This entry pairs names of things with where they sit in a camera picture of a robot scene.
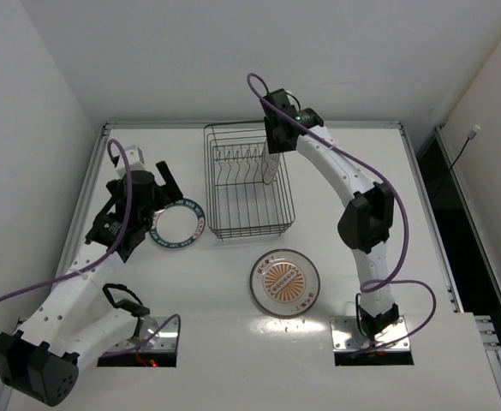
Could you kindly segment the blue rimmed white plate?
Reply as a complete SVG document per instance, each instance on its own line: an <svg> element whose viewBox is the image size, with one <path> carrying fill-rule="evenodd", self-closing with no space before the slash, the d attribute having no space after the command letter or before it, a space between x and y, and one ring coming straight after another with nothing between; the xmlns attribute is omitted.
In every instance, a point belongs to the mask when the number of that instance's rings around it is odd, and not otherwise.
<svg viewBox="0 0 501 411"><path fill-rule="evenodd" d="M149 235L156 245L177 250L196 242L205 226L204 209L194 200L182 199L155 213Z"/></svg>

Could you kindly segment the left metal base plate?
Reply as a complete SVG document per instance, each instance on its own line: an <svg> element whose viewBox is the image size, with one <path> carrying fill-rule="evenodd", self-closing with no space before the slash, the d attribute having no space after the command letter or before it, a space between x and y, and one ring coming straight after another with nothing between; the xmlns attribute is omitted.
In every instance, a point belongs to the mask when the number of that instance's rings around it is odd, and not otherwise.
<svg viewBox="0 0 501 411"><path fill-rule="evenodd" d="M137 350L151 354L175 354L181 332L181 316L177 313L169 317L145 316L139 321L135 334L118 342L103 354L103 357L132 354Z"/></svg>

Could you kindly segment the orange sunburst plate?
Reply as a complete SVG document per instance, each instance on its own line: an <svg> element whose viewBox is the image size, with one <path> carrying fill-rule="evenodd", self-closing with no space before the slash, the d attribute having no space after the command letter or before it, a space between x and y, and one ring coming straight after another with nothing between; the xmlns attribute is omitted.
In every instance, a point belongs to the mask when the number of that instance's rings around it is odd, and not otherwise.
<svg viewBox="0 0 501 411"><path fill-rule="evenodd" d="M315 264L305 254L288 248L260 256L248 283L257 308L279 319L293 319L308 312L321 289Z"/></svg>

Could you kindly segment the white plate with grey motif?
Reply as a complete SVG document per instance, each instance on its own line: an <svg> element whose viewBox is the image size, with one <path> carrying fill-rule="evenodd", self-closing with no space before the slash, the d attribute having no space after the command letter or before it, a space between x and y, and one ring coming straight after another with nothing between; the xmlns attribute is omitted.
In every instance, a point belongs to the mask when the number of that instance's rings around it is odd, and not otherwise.
<svg viewBox="0 0 501 411"><path fill-rule="evenodd" d="M269 151L268 142L266 141L261 156L261 174L264 184L269 185L274 181L277 175L279 161L280 154L271 153Z"/></svg>

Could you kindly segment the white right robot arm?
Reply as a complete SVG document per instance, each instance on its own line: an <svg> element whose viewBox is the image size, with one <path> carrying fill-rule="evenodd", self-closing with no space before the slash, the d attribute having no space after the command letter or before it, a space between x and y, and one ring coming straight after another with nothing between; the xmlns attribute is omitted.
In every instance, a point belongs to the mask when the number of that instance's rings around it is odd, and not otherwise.
<svg viewBox="0 0 501 411"><path fill-rule="evenodd" d="M392 190L336 153L337 144L322 118L312 109L298 111L285 90L267 93L260 103L266 131L263 182L272 183L283 152L298 152L311 162L342 201L344 211L337 231L353 252L360 284L383 282L389 275L386 251L393 224Z"/></svg>

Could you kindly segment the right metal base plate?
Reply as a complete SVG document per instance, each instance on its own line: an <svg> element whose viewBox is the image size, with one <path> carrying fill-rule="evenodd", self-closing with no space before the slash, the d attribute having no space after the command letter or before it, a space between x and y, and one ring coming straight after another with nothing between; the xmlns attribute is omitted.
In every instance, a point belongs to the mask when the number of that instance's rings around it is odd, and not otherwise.
<svg viewBox="0 0 501 411"><path fill-rule="evenodd" d="M331 318L331 337L335 354L348 354L372 345L368 337L358 329L356 316ZM402 316L395 324L388 325L374 336L375 346L386 344L381 351L387 353L410 353L406 319Z"/></svg>

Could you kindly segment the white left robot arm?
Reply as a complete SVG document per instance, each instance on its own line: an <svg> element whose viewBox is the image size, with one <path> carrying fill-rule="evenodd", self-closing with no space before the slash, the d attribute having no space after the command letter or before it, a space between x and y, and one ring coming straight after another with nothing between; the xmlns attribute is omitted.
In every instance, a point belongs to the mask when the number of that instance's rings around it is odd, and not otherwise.
<svg viewBox="0 0 501 411"><path fill-rule="evenodd" d="M55 407L81 371L100 357L115 355L115 344L134 340L140 348L151 340L141 331L149 309L126 299L82 331L77 326L95 297L107 293L109 278L145 240L155 213L182 199L166 162L156 167L164 185L141 163L134 170L118 170L119 179L106 185L110 199L94 218L68 274L15 333L0 334L0 379L5 385Z"/></svg>

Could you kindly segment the aluminium frame rail right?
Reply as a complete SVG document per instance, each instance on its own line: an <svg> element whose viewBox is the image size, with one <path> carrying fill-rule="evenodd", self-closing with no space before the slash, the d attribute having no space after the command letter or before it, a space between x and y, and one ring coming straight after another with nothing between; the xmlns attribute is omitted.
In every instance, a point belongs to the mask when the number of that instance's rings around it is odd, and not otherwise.
<svg viewBox="0 0 501 411"><path fill-rule="evenodd" d="M427 190L462 307L480 325L492 327L486 350L495 354L494 369L501 373L501 279L487 255L455 171L470 142L466 138L451 158L440 131L434 132L429 151L437 155L437 160L430 167L437 168L439 174L430 178Z"/></svg>

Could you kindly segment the metal base plate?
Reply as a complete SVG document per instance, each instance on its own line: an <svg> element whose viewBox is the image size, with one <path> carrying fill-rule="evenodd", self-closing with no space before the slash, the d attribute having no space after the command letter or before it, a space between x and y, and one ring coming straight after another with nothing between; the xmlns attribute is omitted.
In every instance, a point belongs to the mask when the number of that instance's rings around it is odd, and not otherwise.
<svg viewBox="0 0 501 411"><path fill-rule="evenodd" d="M331 337L335 354L348 354L372 345L368 337L358 329L356 316L331 318ZM395 324L388 325L374 336L375 346L386 344L381 351L387 353L410 353L406 319L402 316Z"/></svg>
<svg viewBox="0 0 501 411"><path fill-rule="evenodd" d="M169 317L145 316L139 321L135 334L118 342L103 354L103 357L132 354L137 350L151 354L175 354L181 332L181 316L177 313Z"/></svg>

